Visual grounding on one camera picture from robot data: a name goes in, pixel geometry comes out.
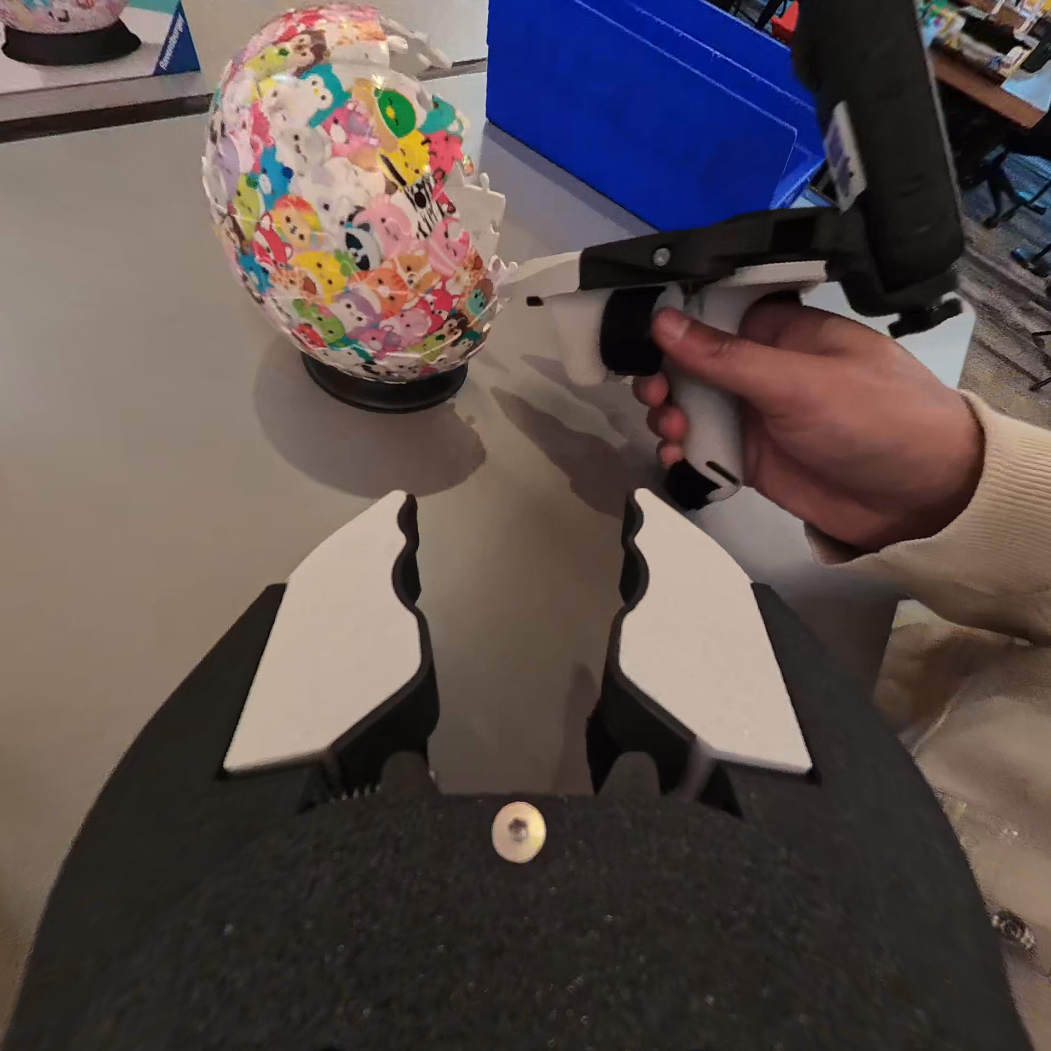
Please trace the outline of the black ball stand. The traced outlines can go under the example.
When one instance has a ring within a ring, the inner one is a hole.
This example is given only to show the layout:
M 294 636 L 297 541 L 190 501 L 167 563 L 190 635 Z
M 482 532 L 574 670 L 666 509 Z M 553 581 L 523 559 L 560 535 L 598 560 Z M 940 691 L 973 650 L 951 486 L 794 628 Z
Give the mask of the black ball stand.
M 355 343 L 301 351 L 298 358 L 312 382 L 335 401 L 379 414 L 419 412 L 450 401 L 466 383 L 469 365 L 403 369 L 401 360 L 375 359 Z

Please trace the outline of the wooden desk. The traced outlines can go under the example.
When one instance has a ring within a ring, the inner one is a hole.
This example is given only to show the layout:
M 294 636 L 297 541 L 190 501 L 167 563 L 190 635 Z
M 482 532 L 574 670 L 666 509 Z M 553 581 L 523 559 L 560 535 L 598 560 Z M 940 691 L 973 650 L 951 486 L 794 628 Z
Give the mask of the wooden desk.
M 1036 73 L 1012 73 L 998 82 L 943 48 L 930 48 L 928 59 L 941 85 L 953 88 L 986 111 L 1022 129 L 1033 128 L 1049 110 L 1049 60 L 1044 61 Z

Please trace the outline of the person's right hand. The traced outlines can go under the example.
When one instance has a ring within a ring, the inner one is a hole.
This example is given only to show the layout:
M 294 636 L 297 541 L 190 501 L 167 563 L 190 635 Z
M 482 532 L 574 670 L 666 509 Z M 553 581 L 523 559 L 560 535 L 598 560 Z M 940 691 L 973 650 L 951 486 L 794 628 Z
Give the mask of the person's right hand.
M 860 322 L 781 293 L 735 334 L 663 309 L 651 336 L 665 363 L 740 403 L 745 485 L 839 544 L 932 537 L 978 490 L 970 403 Z

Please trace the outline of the beige hoodie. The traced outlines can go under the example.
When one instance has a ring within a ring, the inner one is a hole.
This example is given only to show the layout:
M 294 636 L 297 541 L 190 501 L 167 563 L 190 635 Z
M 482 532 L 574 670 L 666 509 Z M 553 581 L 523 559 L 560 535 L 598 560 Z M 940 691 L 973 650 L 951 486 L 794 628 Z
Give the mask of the beige hoodie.
M 965 849 L 1021 1021 L 1050 1048 L 1049 645 L 899 604 L 875 681 Z

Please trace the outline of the blue plastic bin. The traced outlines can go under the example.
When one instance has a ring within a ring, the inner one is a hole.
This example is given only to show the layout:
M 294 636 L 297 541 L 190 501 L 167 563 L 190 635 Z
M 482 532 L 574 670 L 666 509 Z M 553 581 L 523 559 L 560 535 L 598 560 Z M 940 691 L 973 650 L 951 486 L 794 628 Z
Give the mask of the blue plastic bin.
M 789 48 L 699 1 L 489 3 L 489 122 L 658 230 L 791 206 L 825 162 Z

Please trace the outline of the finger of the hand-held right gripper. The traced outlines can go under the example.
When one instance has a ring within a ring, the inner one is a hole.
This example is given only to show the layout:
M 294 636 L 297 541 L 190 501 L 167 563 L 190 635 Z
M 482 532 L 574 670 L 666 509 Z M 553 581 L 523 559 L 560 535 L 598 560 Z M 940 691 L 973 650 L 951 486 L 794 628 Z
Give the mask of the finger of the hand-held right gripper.
M 596 293 L 581 287 L 581 256 L 537 256 L 506 264 L 501 271 L 501 305 L 515 298 L 583 296 L 595 308 Z

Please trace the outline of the puzzle box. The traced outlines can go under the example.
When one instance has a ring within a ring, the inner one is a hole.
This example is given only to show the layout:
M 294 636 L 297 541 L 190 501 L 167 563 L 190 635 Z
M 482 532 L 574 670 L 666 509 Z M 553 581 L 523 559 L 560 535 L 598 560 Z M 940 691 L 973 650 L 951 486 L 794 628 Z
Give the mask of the puzzle box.
M 1 3 L 3 97 L 200 71 L 183 2 Z

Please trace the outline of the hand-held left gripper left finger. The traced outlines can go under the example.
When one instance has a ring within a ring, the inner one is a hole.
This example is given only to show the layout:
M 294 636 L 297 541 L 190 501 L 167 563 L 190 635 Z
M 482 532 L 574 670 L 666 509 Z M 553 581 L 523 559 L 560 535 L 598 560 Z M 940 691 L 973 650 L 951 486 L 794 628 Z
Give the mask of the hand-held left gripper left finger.
M 288 577 L 226 753 L 226 772 L 300 765 L 377 777 L 426 757 L 440 716 L 420 583 L 415 497 L 395 490 Z

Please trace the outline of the colourful puzzle ball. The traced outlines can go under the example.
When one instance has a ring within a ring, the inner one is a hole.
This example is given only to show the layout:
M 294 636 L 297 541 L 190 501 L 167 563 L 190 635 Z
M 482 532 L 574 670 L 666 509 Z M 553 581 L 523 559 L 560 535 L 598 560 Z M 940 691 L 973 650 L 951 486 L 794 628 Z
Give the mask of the colourful puzzle ball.
M 243 287 L 311 365 L 390 387 L 466 366 L 500 310 L 504 195 L 418 73 L 428 39 L 374 7 L 285 11 L 227 63 L 203 187 Z

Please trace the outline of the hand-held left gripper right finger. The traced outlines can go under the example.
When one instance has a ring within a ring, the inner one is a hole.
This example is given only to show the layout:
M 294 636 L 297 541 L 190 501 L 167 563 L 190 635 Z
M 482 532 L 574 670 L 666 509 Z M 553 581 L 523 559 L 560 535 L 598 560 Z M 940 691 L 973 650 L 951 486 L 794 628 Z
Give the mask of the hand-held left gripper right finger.
M 660 777 L 718 763 L 806 776 L 812 760 L 750 577 L 650 489 L 626 498 L 588 763 L 650 755 Z

